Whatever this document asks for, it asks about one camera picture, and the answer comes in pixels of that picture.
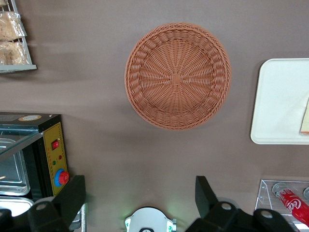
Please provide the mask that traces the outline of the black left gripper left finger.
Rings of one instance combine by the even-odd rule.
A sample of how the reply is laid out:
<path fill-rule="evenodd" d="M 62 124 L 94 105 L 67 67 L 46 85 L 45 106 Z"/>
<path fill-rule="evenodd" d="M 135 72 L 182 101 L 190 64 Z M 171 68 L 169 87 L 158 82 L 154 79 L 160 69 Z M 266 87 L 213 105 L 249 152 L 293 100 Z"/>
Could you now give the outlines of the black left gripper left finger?
<path fill-rule="evenodd" d="M 76 175 L 52 200 L 43 198 L 26 212 L 13 217 L 9 209 L 0 211 L 2 232 L 68 232 L 85 203 L 85 177 Z"/>

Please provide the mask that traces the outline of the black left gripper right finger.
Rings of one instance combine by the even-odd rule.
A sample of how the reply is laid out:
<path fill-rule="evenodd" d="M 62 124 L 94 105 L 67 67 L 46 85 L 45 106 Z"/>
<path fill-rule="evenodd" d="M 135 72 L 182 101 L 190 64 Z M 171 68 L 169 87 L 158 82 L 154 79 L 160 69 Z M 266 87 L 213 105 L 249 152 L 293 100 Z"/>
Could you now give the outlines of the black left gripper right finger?
<path fill-rule="evenodd" d="M 196 177 L 195 202 L 200 217 L 186 229 L 188 232 L 294 231 L 276 211 L 257 209 L 249 215 L 232 203 L 219 201 L 204 176 Z"/>

